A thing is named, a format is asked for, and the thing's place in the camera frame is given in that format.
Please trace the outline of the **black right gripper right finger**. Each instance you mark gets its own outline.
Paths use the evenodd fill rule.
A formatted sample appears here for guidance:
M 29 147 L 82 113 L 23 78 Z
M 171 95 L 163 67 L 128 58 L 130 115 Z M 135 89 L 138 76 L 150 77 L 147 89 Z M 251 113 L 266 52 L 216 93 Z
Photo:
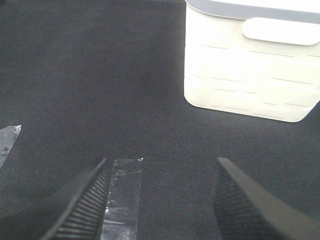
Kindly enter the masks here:
M 320 222 L 265 190 L 229 159 L 213 172 L 213 210 L 225 240 L 318 240 Z

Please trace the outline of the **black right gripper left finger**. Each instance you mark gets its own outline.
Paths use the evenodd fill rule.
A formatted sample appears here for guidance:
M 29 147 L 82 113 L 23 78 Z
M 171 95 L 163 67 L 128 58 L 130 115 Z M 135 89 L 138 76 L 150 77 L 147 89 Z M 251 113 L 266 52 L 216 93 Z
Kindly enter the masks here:
M 110 190 L 110 160 L 102 158 L 63 186 L 50 199 L 60 204 L 41 240 L 98 240 Z

